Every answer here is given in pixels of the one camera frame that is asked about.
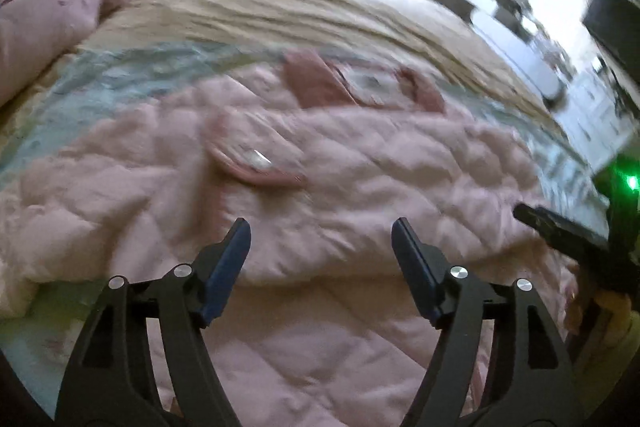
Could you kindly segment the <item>right hand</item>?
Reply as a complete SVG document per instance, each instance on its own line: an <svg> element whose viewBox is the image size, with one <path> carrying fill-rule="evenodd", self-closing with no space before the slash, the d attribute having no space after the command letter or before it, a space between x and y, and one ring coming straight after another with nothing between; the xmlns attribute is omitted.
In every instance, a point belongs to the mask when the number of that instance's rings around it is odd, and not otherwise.
<svg viewBox="0 0 640 427"><path fill-rule="evenodd" d="M605 347L620 343L631 328L632 302L628 295L601 289L579 265L570 265L575 282L568 286L565 328L570 335L589 336L595 329Z"/></svg>

